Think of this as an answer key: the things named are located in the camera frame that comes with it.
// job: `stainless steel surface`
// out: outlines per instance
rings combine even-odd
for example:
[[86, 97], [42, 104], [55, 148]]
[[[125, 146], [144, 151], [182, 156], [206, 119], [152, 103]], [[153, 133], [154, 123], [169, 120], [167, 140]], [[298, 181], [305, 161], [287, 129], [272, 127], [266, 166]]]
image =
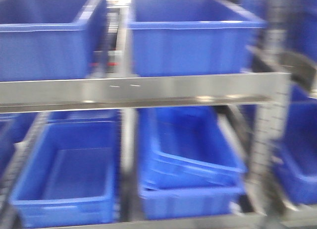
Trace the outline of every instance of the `stainless steel surface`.
[[15, 219], [16, 213], [13, 208], [7, 203], [10, 192], [32, 151], [33, 145], [42, 131], [46, 123], [48, 113], [40, 113], [37, 115], [30, 127], [25, 139], [22, 142], [16, 143], [16, 151], [0, 180], [0, 228], [11, 229]]
[[250, 152], [250, 141], [252, 139], [253, 130], [247, 123], [245, 117], [236, 105], [228, 105], [225, 112], [231, 126], [235, 130], [246, 154]]
[[0, 83], [0, 113], [272, 101], [285, 73]]

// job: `metal shelf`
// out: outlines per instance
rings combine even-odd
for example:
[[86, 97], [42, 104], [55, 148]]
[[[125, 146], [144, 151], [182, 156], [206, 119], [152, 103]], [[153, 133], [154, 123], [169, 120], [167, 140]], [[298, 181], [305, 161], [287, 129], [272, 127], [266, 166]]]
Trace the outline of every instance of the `metal shelf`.
[[[232, 215], [144, 221], [133, 215], [124, 216], [123, 222], [103, 225], [66, 227], [65, 229], [224, 229], [252, 228], [265, 217], [267, 207], [267, 172], [271, 164], [269, 141], [283, 134], [288, 107], [290, 74], [282, 72], [241, 73], [200, 76], [136, 77], [129, 68], [129, 32], [119, 27], [117, 39], [119, 62], [114, 73], [100, 79], [47, 80], [0, 83], [0, 113], [43, 112], [66, 110], [124, 109], [122, 127], [121, 177], [123, 180], [122, 211], [135, 211], [136, 194], [129, 199], [134, 159], [135, 111], [130, 108], [158, 106], [211, 106], [259, 104], [256, 116], [252, 150], [248, 156], [249, 174], [246, 179], [248, 203], [252, 210]], [[261, 69], [268, 68], [263, 61]], [[30, 151], [31, 145], [24, 148]], [[19, 171], [13, 174], [15, 181]], [[15, 214], [10, 210], [11, 220]]]
[[0, 83], [0, 113], [278, 102], [286, 73]]

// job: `plastic storage bin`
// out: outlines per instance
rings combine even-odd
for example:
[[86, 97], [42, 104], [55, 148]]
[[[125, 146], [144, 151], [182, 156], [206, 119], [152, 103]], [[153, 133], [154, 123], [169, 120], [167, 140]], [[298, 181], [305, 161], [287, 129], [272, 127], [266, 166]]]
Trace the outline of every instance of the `plastic storage bin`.
[[0, 81], [84, 78], [104, 27], [105, 4], [2, 0]]
[[116, 128], [109, 121], [47, 125], [10, 198], [25, 228], [113, 221]]
[[11, 120], [0, 120], [0, 179], [15, 151], [11, 125]]
[[145, 188], [235, 185], [246, 171], [209, 107], [142, 109], [139, 124]]
[[241, 6], [256, 16], [266, 19], [267, 0], [242, 0]]
[[65, 111], [51, 113], [48, 122], [118, 121], [118, 110]]
[[30, 129], [37, 113], [26, 114], [0, 114], [0, 120], [10, 119], [12, 121], [10, 130], [14, 143], [22, 141]]
[[297, 49], [317, 62], [317, 46], [314, 45], [317, 42], [317, 4], [306, 7], [302, 19], [297, 38]]
[[140, 76], [238, 73], [265, 22], [225, 0], [132, 0], [129, 28]]
[[245, 194], [242, 182], [235, 186], [149, 190], [139, 187], [147, 219], [169, 219], [230, 214], [231, 204]]
[[294, 203], [317, 203], [317, 102], [291, 104], [274, 172]]

